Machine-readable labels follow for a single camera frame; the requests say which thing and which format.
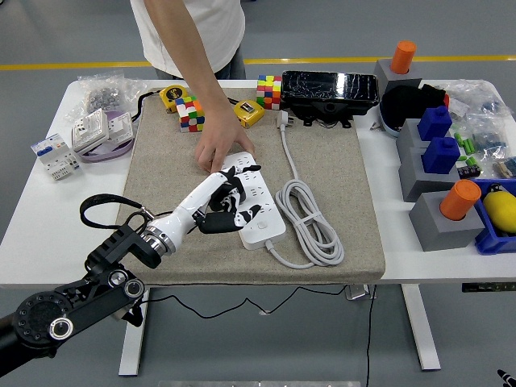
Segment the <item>person's right hand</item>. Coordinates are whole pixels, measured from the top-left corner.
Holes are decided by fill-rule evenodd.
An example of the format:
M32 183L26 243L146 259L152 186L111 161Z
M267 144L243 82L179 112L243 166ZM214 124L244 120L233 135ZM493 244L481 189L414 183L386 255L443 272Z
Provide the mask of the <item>person's right hand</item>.
M255 145L247 136L230 106L206 107L206 122L195 148L198 167L208 173L218 172L234 144L255 155Z

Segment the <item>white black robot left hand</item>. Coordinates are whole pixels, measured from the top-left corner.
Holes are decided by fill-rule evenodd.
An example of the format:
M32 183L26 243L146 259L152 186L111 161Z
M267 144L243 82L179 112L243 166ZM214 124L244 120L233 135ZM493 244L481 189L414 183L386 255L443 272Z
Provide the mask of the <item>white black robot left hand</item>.
M184 236L194 228L204 234L242 230L260 212L261 206L239 210L246 199L239 176L260 169L256 164L245 168L232 166L209 175L171 214L152 220L143 232L144 240L163 256L175 253Z

